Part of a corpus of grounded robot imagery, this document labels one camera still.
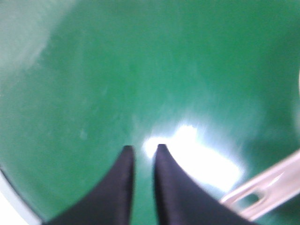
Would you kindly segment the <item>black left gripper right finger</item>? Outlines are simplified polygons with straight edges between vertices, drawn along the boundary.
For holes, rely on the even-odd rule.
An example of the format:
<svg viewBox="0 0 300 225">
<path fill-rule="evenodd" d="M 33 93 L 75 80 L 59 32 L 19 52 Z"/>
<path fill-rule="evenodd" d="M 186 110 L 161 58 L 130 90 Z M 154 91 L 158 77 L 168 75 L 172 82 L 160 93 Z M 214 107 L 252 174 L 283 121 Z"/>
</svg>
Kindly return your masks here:
<svg viewBox="0 0 300 225">
<path fill-rule="evenodd" d="M 154 190 L 161 225 L 251 224 L 200 188 L 174 160 L 165 144 L 159 144 L 156 151 Z"/>
</svg>

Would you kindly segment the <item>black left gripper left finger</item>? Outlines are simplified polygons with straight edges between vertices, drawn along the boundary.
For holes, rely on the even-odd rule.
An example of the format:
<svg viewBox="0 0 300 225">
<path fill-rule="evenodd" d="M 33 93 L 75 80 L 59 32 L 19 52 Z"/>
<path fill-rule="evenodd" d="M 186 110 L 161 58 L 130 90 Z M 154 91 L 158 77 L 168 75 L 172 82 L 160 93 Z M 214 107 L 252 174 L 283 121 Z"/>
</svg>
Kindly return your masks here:
<svg viewBox="0 0 300 225">
<path fill-rule="evenodd" d="M 128 225 L 134 189 L 134 148 L 124 146 L 105 177 L 80 201 L 44 225 Z"/>
</svg>

